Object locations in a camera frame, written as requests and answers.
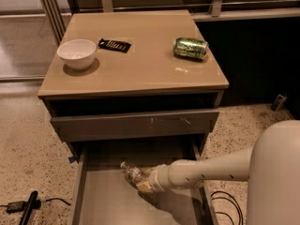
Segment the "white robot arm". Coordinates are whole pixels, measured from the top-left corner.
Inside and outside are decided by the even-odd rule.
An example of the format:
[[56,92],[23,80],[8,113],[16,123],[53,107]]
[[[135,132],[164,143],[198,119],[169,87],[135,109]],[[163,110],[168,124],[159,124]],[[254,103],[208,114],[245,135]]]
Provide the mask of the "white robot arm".
[[300,225],[300,121],[275,123],[253,146],[225,156],[158,165],[137,188],[155,194],[202,180],[246,181],[247,225]]

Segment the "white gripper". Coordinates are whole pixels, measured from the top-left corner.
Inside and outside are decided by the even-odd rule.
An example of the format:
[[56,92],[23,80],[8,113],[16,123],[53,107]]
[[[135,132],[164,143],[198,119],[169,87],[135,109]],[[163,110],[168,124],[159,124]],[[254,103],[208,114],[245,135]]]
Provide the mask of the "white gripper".
[[148,195],[163,192],[169,185],[168,169],[169,166],[165,164],[144,169],[143,171],[148,176],[148,180],[143,179],[141,182],[138,182],[136,185],[137,189],[141,193]]

